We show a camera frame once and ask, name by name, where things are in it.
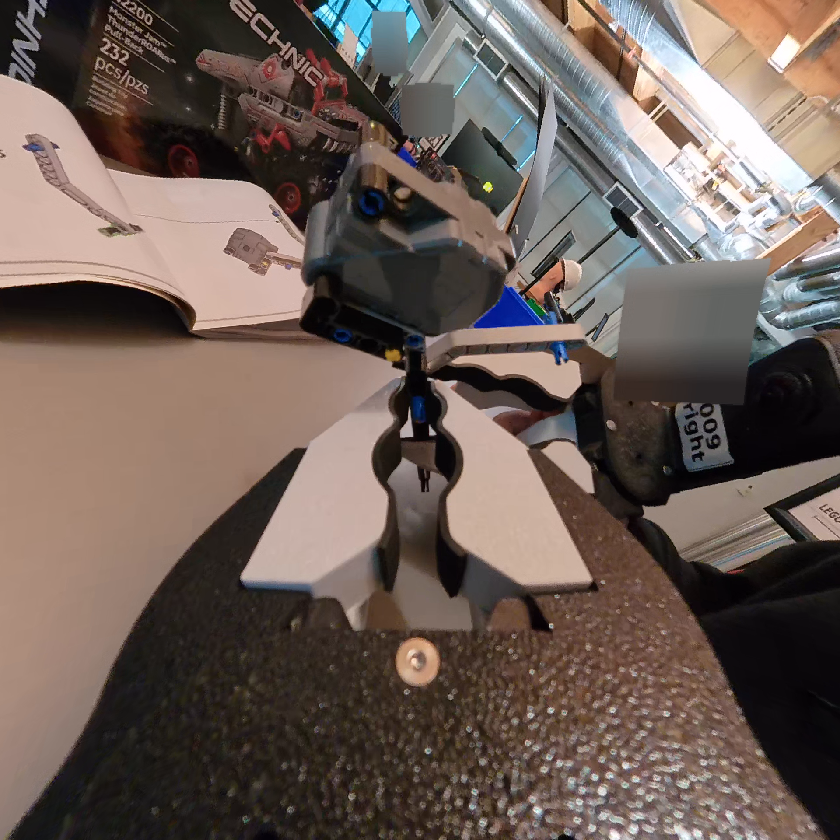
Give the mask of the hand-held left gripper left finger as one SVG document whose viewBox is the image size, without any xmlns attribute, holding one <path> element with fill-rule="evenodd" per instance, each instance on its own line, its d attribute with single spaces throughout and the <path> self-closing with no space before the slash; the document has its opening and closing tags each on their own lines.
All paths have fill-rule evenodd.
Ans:
<svg viewBox="0 0 840 840">
<path fill-rule="evenodd" d="M 314 438 L 241 583 L 337 601 L 354 630 L 372 594 L 393 588 L 400 557 L 389 478 L 403 460 L 404 380 L 394 379 Z"/>
</svg>

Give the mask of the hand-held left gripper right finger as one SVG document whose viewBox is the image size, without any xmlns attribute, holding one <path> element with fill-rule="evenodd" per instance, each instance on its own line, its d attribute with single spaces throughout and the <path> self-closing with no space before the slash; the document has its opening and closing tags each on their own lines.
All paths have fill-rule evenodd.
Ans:
<svg viewBox="0 0 840 840">
<path fill-rule="evenodd" d="M 523 595 L 584 592 L 593 578 L 529 448 L 445 385 L 435 463 L 448 480 L 439 501 L 437 566 L 444 588 L 469 603 L 474 627 Z"/>
</svg>

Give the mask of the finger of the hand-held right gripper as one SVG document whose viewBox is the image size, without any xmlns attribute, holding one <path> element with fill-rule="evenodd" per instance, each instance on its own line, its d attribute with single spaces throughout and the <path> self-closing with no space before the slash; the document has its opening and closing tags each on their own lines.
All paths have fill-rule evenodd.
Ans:
<svg viewBox="0 0 840 840">
<path fill-rule="evenodd" d="M 595 493 L 593 468 L 578 448 L 573 418 L 546 418 L 521 433 L 521 441 L 542 452 L 588 494 Z"/>
<path fill-rule="evenodd" d="M 595 384 L 613 368 L 602 353 L 571 353 L 556 364 L 551 353 L 486 353 L 446 355 L 426 361 L 431 378 L 453 382 L 453 391 L 484 410 L 563 410 L 581 385 Z"/>
</svg>

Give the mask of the light grey toy brick beam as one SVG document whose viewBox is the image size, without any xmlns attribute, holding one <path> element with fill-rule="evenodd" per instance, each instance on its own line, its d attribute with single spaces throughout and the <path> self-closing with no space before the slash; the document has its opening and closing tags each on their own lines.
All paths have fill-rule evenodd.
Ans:
<svg viewBox="0 0 840 840">
<path fill-rule="evenodd" d="M 459 329 L 427 339 L 426 369 L 427 372 L 435 371 L 464 355 L 547 351 L 557 342 L 572 349 L 588 344 L 582 328 L 576 323 Z"/>
</svg>

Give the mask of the dark grey toy motor block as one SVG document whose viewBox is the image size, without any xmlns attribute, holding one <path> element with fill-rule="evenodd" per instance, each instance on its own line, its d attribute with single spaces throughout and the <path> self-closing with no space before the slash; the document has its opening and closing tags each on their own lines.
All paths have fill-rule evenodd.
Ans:
<svg viewBox="0 0 840 840">
<path fill-rule="evenodd" d="M 509 235 L 457 182 L 435 182 L 369 124 L 329 200 L 312 208 L 301 276 L 341 280 L 345 299 L 424 338 L 466 329 L 516 266 Z"/>
</svg>

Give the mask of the short black toy brick beam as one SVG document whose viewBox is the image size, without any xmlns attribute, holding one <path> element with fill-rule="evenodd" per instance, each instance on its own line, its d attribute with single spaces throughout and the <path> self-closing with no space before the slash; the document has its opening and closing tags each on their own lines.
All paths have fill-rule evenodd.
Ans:
<svg viewBox="0 0 840 840">
<path fill-rule="evenodd" d="M 402 328 L 345 299 L 336 276 L 319 275 L 301 304 L 301 329 L 311 335 L 397 365 L 404 364 Z"/>
</svg>

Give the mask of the person's right forearm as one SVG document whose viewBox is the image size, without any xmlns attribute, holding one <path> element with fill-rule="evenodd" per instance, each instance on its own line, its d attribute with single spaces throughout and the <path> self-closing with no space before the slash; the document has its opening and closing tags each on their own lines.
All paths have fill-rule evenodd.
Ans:
<svg viewBox="0 0 840 840">
<path fill-rule="evenodd" d="M 654 558 L 697 616 L 721 612 L 759 591 L 755 581 L 744 574 L 727 573 L 708 563 L 684 560 L 668 534 L 650 520 L 631 518 L 627 529 Z"/>
</svg>

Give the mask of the beige desk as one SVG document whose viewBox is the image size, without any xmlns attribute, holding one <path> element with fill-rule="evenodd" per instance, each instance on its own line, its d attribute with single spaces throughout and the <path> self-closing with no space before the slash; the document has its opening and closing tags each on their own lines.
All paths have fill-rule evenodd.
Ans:
<svg viewBox="0 0 840 840">
<path fill-rule="evenodd" d="M 2 838 L 498 838 L 452 668 L 291 629 L 239 574 L 301 456 L 395 375 L 323 343 L 28 312 L 2 337 Z"/>
</svg>

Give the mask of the person's right hand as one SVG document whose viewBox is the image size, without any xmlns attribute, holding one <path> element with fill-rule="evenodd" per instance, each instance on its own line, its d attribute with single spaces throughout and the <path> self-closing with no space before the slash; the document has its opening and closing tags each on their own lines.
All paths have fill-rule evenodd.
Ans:
<svg viewBox="0 0 840 840">
<path fill-rule="evenodd" d="M 493 421 L 502 429 L 513 436 L 519 436 L 530 427 L 553 416 L 555 412 L 544 412 L 540 410 L 511 409 L 495 415 Z"/>
</svg>

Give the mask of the framed marker poster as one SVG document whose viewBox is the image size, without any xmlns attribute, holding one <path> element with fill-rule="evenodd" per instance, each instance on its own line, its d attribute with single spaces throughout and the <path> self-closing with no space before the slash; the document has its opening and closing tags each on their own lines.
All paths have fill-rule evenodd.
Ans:
<svg viewBox="0 0 840 840">
<path fill-rule="evenodd" d="M 795 542 L 839 540 L 839 475 L 764 509 Z"/>
</svg>

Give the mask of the blue storage bin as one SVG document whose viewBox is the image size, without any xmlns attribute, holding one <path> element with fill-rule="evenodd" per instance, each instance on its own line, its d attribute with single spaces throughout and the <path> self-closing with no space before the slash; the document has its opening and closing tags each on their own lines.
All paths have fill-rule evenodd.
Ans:
<svg viewBox="0 0 840 840">
<path fill-rule="evenodd" d="M 547 314 L 538 304 L 531 306 L 515 287 L 504 286 L 497 304 L 481 316 L 473 327 L 498 329 L 558 323 L 560 321 L 556 316 Z"/>
</svg>

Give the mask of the silver pipe bundle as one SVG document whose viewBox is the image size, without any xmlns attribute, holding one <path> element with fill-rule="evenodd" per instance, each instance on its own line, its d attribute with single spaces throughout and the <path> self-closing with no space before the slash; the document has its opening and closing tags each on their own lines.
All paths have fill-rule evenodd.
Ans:
<svg viewBox="0 0 840 840">
<path fill-rule="evenodd" d="M 825 173 L 796 194 L 765 186 L 748 200 L 720 184 L 694 208 L 707 235 L 694 245 L 704 259 L 770 262 L 759 315 L 787 333 L 838 327 L 838 177 Z"/>
</svg>

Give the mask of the black round floor lamp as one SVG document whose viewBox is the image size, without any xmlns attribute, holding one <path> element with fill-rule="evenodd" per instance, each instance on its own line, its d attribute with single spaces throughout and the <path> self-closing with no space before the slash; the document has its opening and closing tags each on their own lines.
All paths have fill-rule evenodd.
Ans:
<svg viewBox="0 0 840 840">
<path fill-rule="evenodd" d="M 605 279 L 640 246 L 635 221 L 615 206 L 584 202 L 572 214 L 570 233 L 574 244 L 566 258 L 581 267 L 581 279 L 571 292 L 573 300 Z"/>
</svg>

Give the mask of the grey panel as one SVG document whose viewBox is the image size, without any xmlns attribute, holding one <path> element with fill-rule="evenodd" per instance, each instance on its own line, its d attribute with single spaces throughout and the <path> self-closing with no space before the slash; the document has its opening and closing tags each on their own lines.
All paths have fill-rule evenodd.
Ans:
<svg viewBox="0 0 840 840">
<path fill-rule="evenodd" d="M 524 181 L 515 213 L 508 223 L 508 234 L 516 256 L 520 257 L 539 212 L 557 135 L 558 119 L 549 77 L 542 77 L 539 90 L 538 138 L 532 168 Z"/>
</svg>

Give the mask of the operator in black sweatshirt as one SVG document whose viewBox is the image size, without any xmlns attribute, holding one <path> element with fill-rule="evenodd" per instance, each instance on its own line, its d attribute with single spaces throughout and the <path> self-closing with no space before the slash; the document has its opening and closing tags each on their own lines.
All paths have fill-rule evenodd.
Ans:
<svg viewBox="0 0 840 840">
<path fill-rule="evenodd" d="M 838 542 L 787 545 L 735 574 L 674 555 L 668 574 L 769 761 L 838 838 Z"/>
</svg>

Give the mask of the black monitor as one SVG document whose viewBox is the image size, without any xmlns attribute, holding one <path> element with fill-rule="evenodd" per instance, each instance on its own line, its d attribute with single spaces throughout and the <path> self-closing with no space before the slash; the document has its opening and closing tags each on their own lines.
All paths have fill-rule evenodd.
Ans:
<svg viewBox="0 0 840 840">
<path fill-rule="evenodd" d="M 469 195 L 499 216 L 517 196 L 522 175 L 507 148 L 487 129 L 468 119 L 442 153 L 461 174 Z"/>
</svg>

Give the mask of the open instruction booklet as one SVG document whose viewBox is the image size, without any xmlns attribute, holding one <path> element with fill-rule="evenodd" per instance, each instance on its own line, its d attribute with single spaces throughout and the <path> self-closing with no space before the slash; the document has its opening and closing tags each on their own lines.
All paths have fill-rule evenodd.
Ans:
<svg viewBox="0 0 840 840">
<path fill-rule="evenodd" d="M 243 181 L 110 170 L 70 111 L 2 77 L 1 286 L 91 282 L 167 300 L 187 329 L 316 340 L 302 234 Z"/>
</svg>

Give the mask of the black toy set box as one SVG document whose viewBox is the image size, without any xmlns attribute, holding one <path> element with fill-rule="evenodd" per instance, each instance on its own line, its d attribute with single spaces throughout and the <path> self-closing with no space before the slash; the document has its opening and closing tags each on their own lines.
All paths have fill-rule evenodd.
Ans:
<svg viewBox="0 0 840 840">
<path fill-rule="evenodd" d="M 2 1 L 2 74 L 66 105 L 102 155 L 153 175 L 243 180 L 305 228 L 381 125 L 324 2 Z"/>
</svg>

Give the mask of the silver ventilation duct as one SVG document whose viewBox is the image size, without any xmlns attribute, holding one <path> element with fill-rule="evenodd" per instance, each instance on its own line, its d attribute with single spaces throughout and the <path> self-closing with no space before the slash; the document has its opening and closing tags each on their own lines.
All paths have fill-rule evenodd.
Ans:
<svg viewBox="0 0 840 840">
<path fill-rule="evenodd" d="M 665 168 L 679 148 L 587 48 L 541 2 L 458 1 L 453 5 L 524 78 L 551 80 L 556 106 L 588 155 L 644 209 L 637 216 L 659 261 L 692 251 L 723 259 L 696 200 Z"/>
</svg>

